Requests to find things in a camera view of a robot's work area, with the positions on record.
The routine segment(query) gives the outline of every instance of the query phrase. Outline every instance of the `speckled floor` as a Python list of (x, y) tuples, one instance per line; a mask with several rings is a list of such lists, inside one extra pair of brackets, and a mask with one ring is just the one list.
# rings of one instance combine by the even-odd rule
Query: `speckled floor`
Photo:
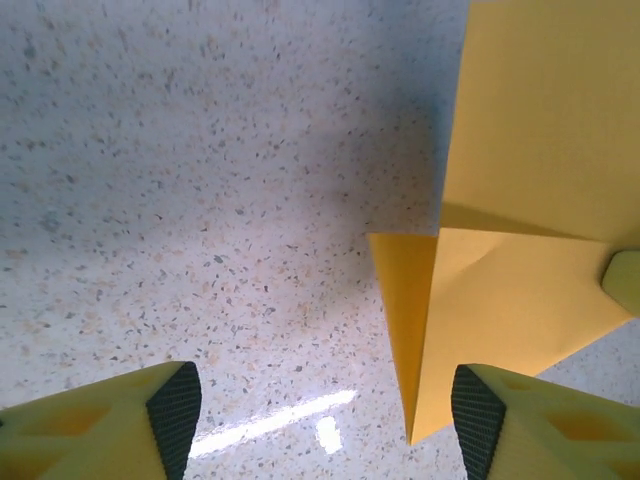
[[(433, 231), (465, 0), (0, 3), (8, 406), (194, 359), (187, 478), (464, 478), (405, 444), (364, 233)], [(544, 376), (640, 403), (640, 324)]]

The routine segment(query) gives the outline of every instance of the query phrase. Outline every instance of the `black rubber pad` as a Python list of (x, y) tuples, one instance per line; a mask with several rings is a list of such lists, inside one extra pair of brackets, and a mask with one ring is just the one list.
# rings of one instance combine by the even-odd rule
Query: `black rubber pad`
[(151, 429), (168, 480), (182, 480), (200, 416), (198, 370), (186, 362), (146, 403)]
[(451, 392), (453, 425), (468, 480), (486, 480), (506, 405), (466, 365), (458, 365)]

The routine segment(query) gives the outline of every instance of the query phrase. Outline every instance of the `terrazzo floor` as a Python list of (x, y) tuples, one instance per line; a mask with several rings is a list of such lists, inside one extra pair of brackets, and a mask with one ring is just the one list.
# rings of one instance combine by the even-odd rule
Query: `terrazzo floor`
[[(364, 233), (433, 232), (466, 0), (0, 2), (0, 407), (193, 359), (187, 479), (406, 445)], [(543, 374), (640, 404), (636, 320)]]

